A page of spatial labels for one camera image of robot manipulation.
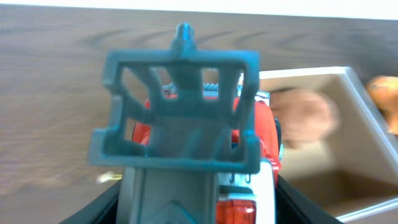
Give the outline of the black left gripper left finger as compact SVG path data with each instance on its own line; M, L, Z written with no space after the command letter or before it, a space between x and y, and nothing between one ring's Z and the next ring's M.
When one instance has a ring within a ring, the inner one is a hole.
M115 224L121 181L96 197L87 206L64 219L60 224Z

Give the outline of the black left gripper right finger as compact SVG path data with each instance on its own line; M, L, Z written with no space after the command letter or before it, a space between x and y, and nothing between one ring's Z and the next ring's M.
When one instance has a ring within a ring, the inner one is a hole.
M275 202L276 224L342 224L280 175Z

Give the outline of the brown plush toy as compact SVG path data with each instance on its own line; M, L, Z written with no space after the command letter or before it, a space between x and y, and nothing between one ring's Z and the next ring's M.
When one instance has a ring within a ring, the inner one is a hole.
M309 89L273 91L270 108L281 125L282 140L290 149L324 139L341 123L336 103L323 93Z

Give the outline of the red toy truck grey crane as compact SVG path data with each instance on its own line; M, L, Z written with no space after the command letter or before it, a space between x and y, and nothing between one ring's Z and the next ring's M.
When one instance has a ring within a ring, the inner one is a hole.
M177 27L168 50L114 50L106 127L89 160L122 166L117 223L275 223L280 131L257 99L259 54L199 50Z

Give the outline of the orange rubber animal toy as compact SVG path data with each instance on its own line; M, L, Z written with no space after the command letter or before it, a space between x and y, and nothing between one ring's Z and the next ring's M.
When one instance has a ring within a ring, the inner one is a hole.
M397 77L377 76L367 82L366 90L382 111L388 131L397 135Z

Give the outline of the yellow cat rattle drum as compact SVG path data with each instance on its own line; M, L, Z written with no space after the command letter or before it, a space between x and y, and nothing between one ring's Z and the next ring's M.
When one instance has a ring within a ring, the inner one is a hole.
M95 182L97 184L103 184L103 183L110 182L110 181L121 180L122 177L123 177L122 174L116 174L113 171L107 171L107 172L97 176L97 178L95 179Z

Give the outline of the beige cardboard box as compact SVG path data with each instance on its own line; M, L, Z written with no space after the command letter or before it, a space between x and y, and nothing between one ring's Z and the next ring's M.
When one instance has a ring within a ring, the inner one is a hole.
M397 211L397 139L351 68L262 71L260 87L315 90L340 113L326 139L284 151L280 175L288 183L343 223Z

